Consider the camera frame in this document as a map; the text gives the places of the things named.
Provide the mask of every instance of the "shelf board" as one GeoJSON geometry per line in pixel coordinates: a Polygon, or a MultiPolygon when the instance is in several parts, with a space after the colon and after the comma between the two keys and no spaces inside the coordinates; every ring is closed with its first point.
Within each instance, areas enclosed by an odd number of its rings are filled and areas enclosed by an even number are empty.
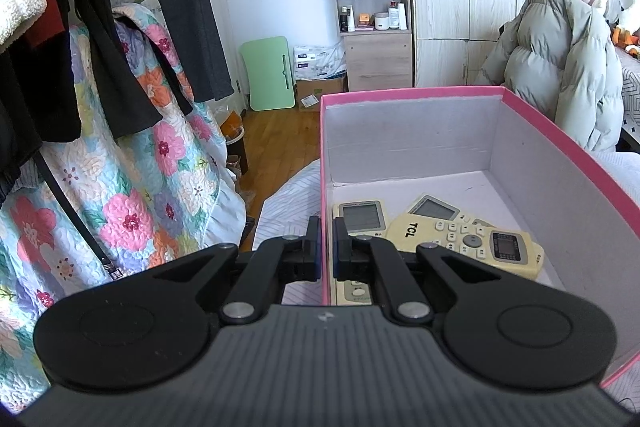
{"type": "Polygon", "coordinates": [[[411,30],[369,30],[363,32],[340,32],[341,37],[359,37],[361,35],[398,35],[411,33],[411,30]]]}

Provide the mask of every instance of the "wooden floor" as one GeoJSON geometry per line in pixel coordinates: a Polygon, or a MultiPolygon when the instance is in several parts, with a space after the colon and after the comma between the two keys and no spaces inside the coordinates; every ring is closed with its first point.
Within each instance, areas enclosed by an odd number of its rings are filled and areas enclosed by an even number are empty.
{"type": "MultiPolygon", "coordinates": [[[[297,108],[247,111],[244,148],[249,170],[240,180],[242,190],[255,191],[247,214],[257,220],[264,200],[296,172],[320,157],[320,113],[297,108]]],[[[254,234],[242,245],[250,250],[254,234]]]]}

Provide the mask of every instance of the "white duck plush toy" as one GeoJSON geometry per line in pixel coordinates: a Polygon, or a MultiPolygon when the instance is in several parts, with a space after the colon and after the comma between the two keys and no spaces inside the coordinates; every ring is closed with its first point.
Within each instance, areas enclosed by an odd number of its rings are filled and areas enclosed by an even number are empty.
{"type": "Polygon", "coordinates": [[[608,3],[609,0],[595,0],[593,1],[593,4],[591,4],[591,6],[594,10],[596,10],[596,12],[604,17],[604,14],[607,12],[608,3]]]}
{"type": "Polygon", "coordinates": [[[640,30],[640,0],[633,0],[631,6],[620,14],[618,26],[611,40],[614,44],[632,44],[630,36],[640,30]]]}

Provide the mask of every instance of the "gray puffer jacket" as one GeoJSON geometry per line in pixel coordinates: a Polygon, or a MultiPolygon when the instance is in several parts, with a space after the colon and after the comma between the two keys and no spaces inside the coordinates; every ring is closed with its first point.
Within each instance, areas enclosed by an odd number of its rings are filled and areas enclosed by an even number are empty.
{"type": "Polygon", "coordinates": [[[581,0],[526,0],[475,84],[504,84],[584,149],[620,139],[620,61],[606,21],[581,0]]]}

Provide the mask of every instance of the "white plastic package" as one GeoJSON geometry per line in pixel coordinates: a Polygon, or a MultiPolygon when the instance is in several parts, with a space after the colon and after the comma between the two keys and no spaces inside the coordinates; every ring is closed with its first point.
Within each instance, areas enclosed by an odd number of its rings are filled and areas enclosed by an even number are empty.
{"type": "Polygon", "coordinates": [[[293,76],[296,80],[315,80],[340,76],[347,71],[342,40],[333,46],[293,48],[293,76]]]}

